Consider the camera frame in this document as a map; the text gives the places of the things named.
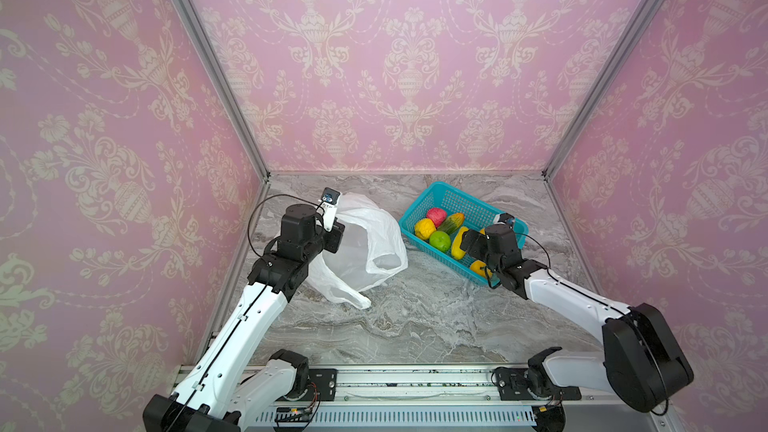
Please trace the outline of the green fruit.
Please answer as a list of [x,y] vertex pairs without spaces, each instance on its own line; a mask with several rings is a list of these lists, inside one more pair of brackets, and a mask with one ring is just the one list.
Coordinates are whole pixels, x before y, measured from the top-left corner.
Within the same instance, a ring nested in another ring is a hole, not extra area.
[[447,253],[452,246],[451,236],[443,231],[433,232],[428,239],[429,245],[441,253]]

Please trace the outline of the green orange papaya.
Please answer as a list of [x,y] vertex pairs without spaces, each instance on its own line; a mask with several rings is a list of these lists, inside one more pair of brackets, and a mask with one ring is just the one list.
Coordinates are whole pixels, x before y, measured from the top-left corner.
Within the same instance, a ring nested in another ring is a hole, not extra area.
[[465,215],[463,213],[454,213],[447,216],[437,230],[451,236],[463,226],[464,222]]

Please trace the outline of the yellow fruit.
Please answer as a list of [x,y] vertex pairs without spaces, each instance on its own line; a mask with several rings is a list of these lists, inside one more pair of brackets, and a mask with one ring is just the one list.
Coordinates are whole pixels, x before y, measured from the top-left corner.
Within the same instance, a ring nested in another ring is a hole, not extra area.
[[429,241],[435,231],[435,223],[430,218],[423,218],[415,223],[413,233],[418,239]]

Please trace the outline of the yellow bell pepper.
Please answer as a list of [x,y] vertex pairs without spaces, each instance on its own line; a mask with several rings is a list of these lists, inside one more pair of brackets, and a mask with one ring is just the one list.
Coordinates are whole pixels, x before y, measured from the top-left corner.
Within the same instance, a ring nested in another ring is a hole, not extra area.
[[481,260],[475,260],[469,267],[470,271],[484,280],[488,280],[492,277],[492,272],[488,269],[485,262]]

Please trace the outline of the pink fruit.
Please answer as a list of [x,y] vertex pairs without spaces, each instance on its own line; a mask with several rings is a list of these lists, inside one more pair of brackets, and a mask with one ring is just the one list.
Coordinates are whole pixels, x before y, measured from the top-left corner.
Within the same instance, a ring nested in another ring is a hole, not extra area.
[[436,228],[439,228],[447,219],[448,214],[442,208],[433,207],[426,212],[425,217],[430,219]]

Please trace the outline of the white plastic bag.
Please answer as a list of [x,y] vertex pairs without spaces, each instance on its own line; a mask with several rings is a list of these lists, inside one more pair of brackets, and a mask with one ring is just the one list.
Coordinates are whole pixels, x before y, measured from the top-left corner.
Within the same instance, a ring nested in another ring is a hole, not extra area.
[[339,248],[311,261],[306,282],[332,303],[365,310],[371,306],[365,291],[408,268],[400,227],[389,212],[357,193],[340,196],[334,218],[345,227]]

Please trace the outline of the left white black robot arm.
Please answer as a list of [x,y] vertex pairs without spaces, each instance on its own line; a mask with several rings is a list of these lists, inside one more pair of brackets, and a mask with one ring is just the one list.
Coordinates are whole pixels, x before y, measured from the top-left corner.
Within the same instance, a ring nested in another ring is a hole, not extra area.
[[289,206],[280,233],[252,266],[235,309],[203,357],[168,396],[154,395],[143,411],[148,431],[246,431],[280,398],[301,398],[308,360],[285,349],[259,372],[242,377],[272,323],[323,252],[338,251],[345,227],[336,212],[340,196],[327,189],[318,204]]

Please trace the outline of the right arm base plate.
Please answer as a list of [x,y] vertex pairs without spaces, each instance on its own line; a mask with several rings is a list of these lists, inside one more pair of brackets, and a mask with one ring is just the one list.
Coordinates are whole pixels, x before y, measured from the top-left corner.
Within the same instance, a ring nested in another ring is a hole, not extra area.
[[502,401],[579,401],[582,399],[578,387],[558,387],[542,379],[537,372],[527,368],[497,367],[490,375]]

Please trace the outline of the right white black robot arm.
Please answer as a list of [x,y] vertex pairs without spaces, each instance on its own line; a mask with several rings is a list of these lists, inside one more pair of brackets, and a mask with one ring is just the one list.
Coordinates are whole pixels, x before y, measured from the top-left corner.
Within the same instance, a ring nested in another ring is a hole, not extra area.
[[595,353],[551,347],[531,357],[533,395],[557,399],[562,389],[587,388],[611,392],[635,411],[654,412],[693,383],[693,368],[659,309],[613,301],[566,280],[550,265],[525,258],[517,237],[512,225],[499,222],[465,232],[459,247],[487,266],[491,287],[558,313],[601,346]]

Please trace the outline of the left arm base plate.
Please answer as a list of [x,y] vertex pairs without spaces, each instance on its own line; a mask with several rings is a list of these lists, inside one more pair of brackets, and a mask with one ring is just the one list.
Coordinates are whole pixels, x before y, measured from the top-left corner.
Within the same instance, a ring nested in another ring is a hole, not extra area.
[[335,368],[311,368],[307,379],[304,381],[304,389],[300,392],[291,392],[285,401],[333,402],[336,397],[338,383],[338,370]]

